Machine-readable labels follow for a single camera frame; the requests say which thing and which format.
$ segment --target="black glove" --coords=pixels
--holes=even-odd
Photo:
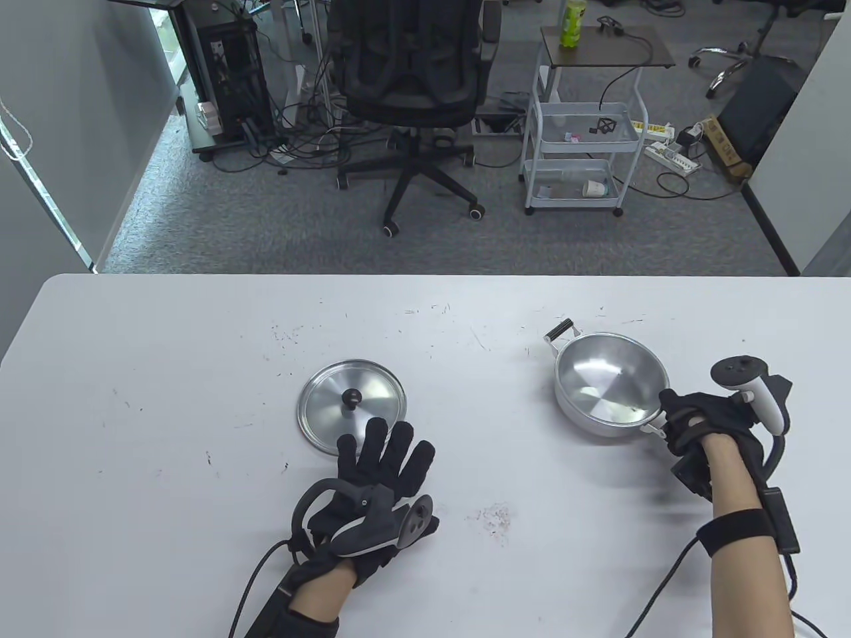
[[[726,434],[732,436],[739,445],[745,466],[757,486],[764,484],[762,444],[751,432],[757,420],[750,406],[730,397],[707,395],[703,392],[679,396],[670,389],[662,390],[659,400],[666,417],[663,428],[665,439],[672,454],[694,455],[705,462],[700,440],[709,434]],[[703,422],[689,425],[690,419],[697,415],[704,417]]]
[[[397,503],[400,498],[416,496],[422,487],[431,461],[434,459],[434,446],[428,441],[420,441],[403,469],[402,463],[414,439],[414,428],[405,421],[396,423],[385,450],[386,438],[387,422],[377,417],[370,419],[367,422],[361,456],[358,458],[355,437],[341,436],[337,441],[337,450],[340,453],[337,459],[337,477],[350,482],[355,487],[378,484],[389,487],[395,496],[394,503]],[[355,504],[342,494],[335,494],[328,505],[311,517],[307,522],[307,529],[310,530],[313,544],[317,549],[307,562],[294,567],[290,581],[293,590],[309,580],[330,572],[340,563],[342,559],[330,552],[326,541],[341,527],[360,517],[360,514],[355,513]],[[433,516],[420,537],[433,534],[439,524],[440,520]],[[297,542],[303,548],[306,540],[306,538],[297,539]],[[352,558],[357,572],[355,587],[363,584],[379,567],[386,567],[398,553],[399,549],[391,546]]]

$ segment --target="white cup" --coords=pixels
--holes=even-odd
[[[601,184],[600,182],[596,182],[593,179],[589,179],[582,185],[582,196],[583,197],[605,197],[608,188],[606,188],[605,184]]]

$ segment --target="aluminum pot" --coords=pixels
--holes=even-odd
[[[559,350],[553,341],[572,328]],[[582,333],[565,319],[544,337],[556,357],[556,400],[582,430],[627,436],[661,413],[659,393],[668,374],[659,358],[636,340],[616,333]]]

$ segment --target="white wall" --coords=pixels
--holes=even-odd
[[[106,0],[5,9],[0,94],[36,139],[32,166],[101,263],[177,96],[151,16]]]
[[[86,267],[0,153],[0,360],[42,284],[61,272]]]
[[[851,18],[846,17],[839,21],[750,181],[804,274],[809,274],[806,268],[813,257],[851,213],[849,107]]]

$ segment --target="gray carpet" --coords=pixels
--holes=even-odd
[[[735,46],[756,35],[768,5],[728,0],[685,0],[678,20],[652,16],[634,0],[613,9],[591,2],[588,24],[609,13],[625,25],[650,24],[667,42],[678,66],[644,73],[643,94],[653,122],[677,128],[717,113],[734,87],[717,100],[705,98],[708,80],[723,68],[720,59],[688,69],[688,53],[702,45]],[[512,0],[504,8],[502,40],[490,93],[528,90],[534,72],[539,27],[554,21],[556,0],[537,4]],[[820,41],[820,13],[781,18],[766,42],[769,53],[788,55],[809,68]],[[311,60],[303,48],[300,55]],[[266,55],[274,86],[277,61]],[[597,100],[617,71],[565,72],[563,99]],[[615,84],[611,98],[628,81]],[[519,151],[514,140],[477,138],[477,158],[500,164]],[[380,145],[364,147],[372,153]],[[357,154],[356,159],[363,157]],[[220,165],[239,168],[250,157],[235,152]],[[337,191],[334,171],[290,171],[260,166],[222,174],[191,154],[186,124],[172,117],[163,131],[134,202],[106,262],[107,272],[144,273],[404,273],[522,275],[720,275],[778,276],[773,251],[749,209],[735,194],[715,202],[653,199],[635,191],[625,215],[594,210],[544,210],[523,215],[523,187],[517,165],[504,169],[462,168],[449,172],[477,193],[488,214],[480,222],[466,205],[426,182],[414,182],[397,212],[400,236],[380,232],[383,206],[393,180],[352,179]],[[642,158],[634,183],[659,193],[661,167]],[[616,167],[621,174],[625,169]],[[701,170],[691,178],[692,195],[711,197],[729,190],[717,174]]]

